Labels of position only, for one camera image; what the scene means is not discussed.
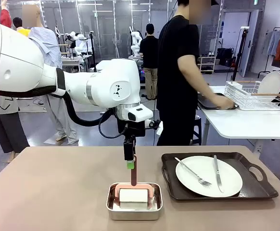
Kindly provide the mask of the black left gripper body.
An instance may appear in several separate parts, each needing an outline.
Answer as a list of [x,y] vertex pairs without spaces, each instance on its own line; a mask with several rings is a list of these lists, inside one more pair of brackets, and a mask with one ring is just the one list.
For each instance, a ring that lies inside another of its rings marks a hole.
[[118,132],[122,133],[124,138],[124,144],[132,143],[137,137],[145,136],[145,122],[132,122],[117,120]]

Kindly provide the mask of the person's right hand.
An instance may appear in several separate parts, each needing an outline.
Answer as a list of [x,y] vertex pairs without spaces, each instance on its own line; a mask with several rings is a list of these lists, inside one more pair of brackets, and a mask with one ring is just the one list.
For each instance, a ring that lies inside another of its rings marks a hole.
[[214,104],[220,110],[228,110],[235,106],[234,102],[231,99],[227,98],[226,96],[220,96],[220,95],[215,96]]

